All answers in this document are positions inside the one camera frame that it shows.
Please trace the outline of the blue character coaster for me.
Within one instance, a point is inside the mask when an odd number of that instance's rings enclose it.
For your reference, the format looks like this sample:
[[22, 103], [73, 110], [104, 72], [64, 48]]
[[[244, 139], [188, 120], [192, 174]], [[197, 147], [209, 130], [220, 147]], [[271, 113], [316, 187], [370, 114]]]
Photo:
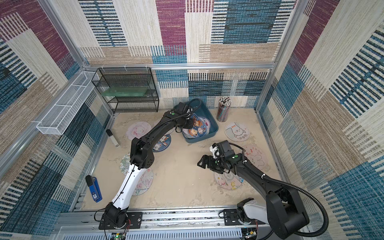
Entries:
[[194, 119], [194, 127], [192, 129], [198, 130], [198, 137], [205, 136], [208, 131], [208, 125], [206, 124], [206, 121], [203, 118], [197, 116], [196, 114], [193, 114], [191, 118]]

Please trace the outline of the white daisy coaster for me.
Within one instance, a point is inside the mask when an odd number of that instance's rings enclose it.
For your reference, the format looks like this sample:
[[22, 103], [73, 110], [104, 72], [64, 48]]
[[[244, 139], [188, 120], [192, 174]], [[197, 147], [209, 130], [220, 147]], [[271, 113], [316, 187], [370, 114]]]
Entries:
[[124, 174], [125, 176], [127, 175], [127, 173], [129, 172], [129, 169], [130, 169], [130, 154], [127, 154], [127, 155], [124, 155], [121, 162], [120, 162], [120, 171], [122, 172], [122, 174]]

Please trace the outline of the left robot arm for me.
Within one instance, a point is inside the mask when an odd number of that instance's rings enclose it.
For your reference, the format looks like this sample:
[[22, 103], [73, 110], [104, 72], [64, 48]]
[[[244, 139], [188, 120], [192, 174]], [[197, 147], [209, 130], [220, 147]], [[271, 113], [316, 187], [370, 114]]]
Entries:
[[116, 196], [105, 207], [101, 229], [128, 227], [127, 209], [141, 176], [155, 161], [153, 153], [155, 144], [171, 129], [191, 129], [192, 115], [202, 103], [200, 99], [193, 99], [187, 103], [180, 102], [173, 109], [165, 112], [161, 120], [147, 134], [132, 140], [129, 171]]

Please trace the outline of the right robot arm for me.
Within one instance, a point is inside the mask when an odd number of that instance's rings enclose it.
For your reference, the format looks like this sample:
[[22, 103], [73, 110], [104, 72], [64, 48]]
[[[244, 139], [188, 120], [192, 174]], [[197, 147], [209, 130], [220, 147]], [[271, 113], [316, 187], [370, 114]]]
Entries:
[[247, 158], [239, 145], [223, 141], [210, 147], [211, 155], [203, 155], [197, 166], [223, 174], [232, 172], [259, 192], [266, 202], [264, 223], [281, 239], [286, 239], [310, 223], [299, 191], [287, 183], [271, 179]]

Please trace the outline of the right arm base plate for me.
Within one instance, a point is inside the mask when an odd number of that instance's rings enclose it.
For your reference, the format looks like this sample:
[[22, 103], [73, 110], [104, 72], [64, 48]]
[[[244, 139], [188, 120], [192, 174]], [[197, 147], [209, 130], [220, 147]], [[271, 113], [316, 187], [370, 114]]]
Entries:
[[224, 209], [218, 216], [224, 220], [225, 226], [268, 224], [267, 212], [264, 208]]

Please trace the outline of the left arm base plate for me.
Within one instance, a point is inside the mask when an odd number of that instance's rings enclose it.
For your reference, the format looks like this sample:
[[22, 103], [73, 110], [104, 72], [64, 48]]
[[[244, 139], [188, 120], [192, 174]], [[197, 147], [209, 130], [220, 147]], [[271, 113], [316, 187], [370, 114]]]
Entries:
[[139, 229], [142, 224], [143, 212], [126, 212], [119, 214], [114, 222], [104, 213], [100, 221], [99, 230], [132, 230]]

